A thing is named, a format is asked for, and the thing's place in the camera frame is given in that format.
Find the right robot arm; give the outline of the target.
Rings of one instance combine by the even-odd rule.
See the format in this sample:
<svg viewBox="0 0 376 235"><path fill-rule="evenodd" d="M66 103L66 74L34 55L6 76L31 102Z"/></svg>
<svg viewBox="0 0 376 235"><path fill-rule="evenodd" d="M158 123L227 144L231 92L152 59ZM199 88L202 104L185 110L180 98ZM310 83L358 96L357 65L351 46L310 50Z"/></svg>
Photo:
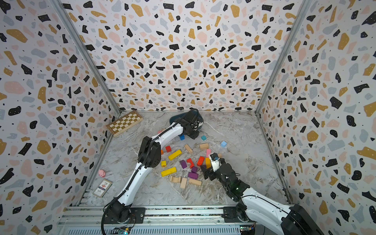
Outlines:
<svg viewBox="0 0 376 235"><path fill-rule="evenodd" d="M277 235L322 235L323 232L307 211L298 204L281 204L257 192L238 178L225 159L217 153L208 156L210 166L202 167L204 178L218 180L236 205L236 217L258 222Z"/></svg>

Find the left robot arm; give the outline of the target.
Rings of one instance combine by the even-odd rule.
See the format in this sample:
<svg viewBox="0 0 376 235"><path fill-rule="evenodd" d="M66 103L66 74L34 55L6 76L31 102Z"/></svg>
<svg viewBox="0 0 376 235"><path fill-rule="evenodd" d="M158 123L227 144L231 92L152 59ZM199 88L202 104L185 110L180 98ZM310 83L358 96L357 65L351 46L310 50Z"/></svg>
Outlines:
<svg viewBox="0 0 376 235"><path fill-rule="evenodd" d="M115 223L125 223L130 220L130 208L135 195L147 175L161 162L162 148L180 135L187 135L193 140L196 139L204 123L198 109L191 109L181 115L173 116L170 120L171 124L166 130L153 137L146 136L143 138L137 164L131 177L122 191L103 208L101 219L103 234L105 234L104 224L106 219L113 220Z"/></svg>

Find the teal storage bin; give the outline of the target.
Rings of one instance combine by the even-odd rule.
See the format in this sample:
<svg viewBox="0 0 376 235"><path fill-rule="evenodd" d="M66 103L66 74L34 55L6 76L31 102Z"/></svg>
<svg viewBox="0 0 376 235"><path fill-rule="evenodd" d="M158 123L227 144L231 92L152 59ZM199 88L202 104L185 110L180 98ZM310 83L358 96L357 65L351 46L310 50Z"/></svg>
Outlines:
<svg viewBox="0 0 376 235"><path fill-rule="evenodd" d="M189 124L192 129L199 130L204 123L203 117L197 110L190 110L189 112L175 115L169 119L169 123Z"/></svg>

